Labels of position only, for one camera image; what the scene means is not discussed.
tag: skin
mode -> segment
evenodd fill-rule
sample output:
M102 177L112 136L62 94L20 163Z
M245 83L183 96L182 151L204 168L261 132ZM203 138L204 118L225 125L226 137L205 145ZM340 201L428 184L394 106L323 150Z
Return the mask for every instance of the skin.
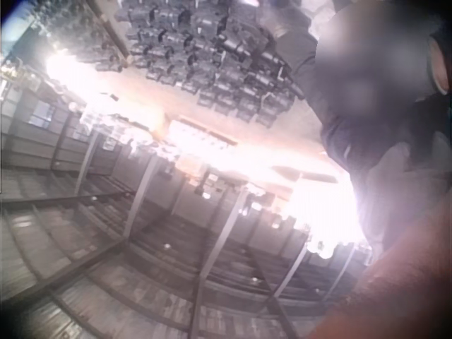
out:
M447 79L446 61L436 40L430 42L430 52L432 53L433 74L436 81L444 90L450 90Z
M450 338L444 321L452 309L451 211L449 192L369 267L308 338Z

